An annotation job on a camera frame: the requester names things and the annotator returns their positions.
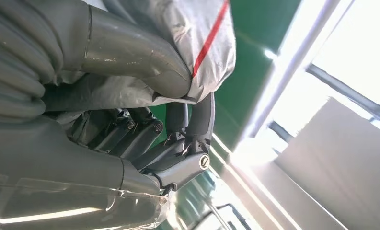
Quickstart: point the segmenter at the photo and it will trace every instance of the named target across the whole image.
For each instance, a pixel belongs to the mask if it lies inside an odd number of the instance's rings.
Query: protective cover
[[[119,108],[159,105],[171,101],[196,104],[210,92],[216,91],[234,70],[235,35],[227,0],[85,2],[118,14],[163,37],[176,48],[193,75],[188,96],[181,99],[158,96],[141,80],[130,76],[109,76],[100,80],[95,77],[83,78],[76,84],[81,85],[79,91],[90,85],[89,103],[107,102]],[[70,75],[62,78],[67,83],[73,83],[76,79]]]
[[[0,230],[143,230],[165,219],[166,197],[0,174]]]

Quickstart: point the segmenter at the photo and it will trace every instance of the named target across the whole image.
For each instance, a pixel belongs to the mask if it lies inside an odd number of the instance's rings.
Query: curved gray pipe
[[[137,77],[169,98],[188,93],[190,72],[163,39],[79,0],[28,2],[57,32],[65,70]]]
[[[81,6],[79,1],[71,2]],[[82,22],[79,14],[73,17],[73,23],[64,27],[74,29],[73,33],[85,31],[76,27]],[[81,51],[84,57],[84,45],[65,31],[54,30],[41,12],[24,1],[0,0],[0,175],[9,177],[7,185],[25,177],[157,195],[159,188],[148,177],[129,170],[133,167],[129,162],[76,145],[58,123],[39,117],[45,111],[42,83],[51,82],[62,68],[85,63],[79,53],[72,52]]]

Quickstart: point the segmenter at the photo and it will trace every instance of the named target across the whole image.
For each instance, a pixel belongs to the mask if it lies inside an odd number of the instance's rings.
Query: red stripe
[[[224,4],[222,4],[221,10],[219,11],[219,14],[218,14],[218,17],[215,20],[215,23],[212,26],[212,29],[209,32],[208,37],[207,37],[203,47],[201,48],[200,53],[197,56],[197,59],[196,59],[196,62],[194,64],[194,68],[193,68],[193,77],[196,76],[198,69],[200,68],[201,63],[203,62],[205,56],[208,53],[209,48],[211,47],[211,44],[215,38],[215,35],[217,35],[218,29],[221,26],[222,21],[224,20],[225,12],[228,9],[228,5],[229,5],[228,0],[225,0]]]

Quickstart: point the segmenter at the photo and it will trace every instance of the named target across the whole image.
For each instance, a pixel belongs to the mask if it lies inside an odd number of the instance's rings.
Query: clear plastic film
[[[166,197],[0,175],[0,230],[139,230],[165,220]]]

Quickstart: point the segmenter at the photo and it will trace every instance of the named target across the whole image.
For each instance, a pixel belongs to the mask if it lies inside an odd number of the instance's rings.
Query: screw
[[[161,132],[161,131],[163,130],[163,125],[160,124],[159,122],[158,122],[158,123],[155,123],[155,124],[154,124],[154,130],[155,130],[156,132]]]
[[[133,122],[133,121],[128,121],[128,122],[127,122],[127,128],[128,128],[128,129],[133,129],[133,127],[135,127],[135,122]]]
[[[205,170],[208,168],[208,166],[209,166],[209,156],[204,154],[200,158],[200,168],[202,170]]]

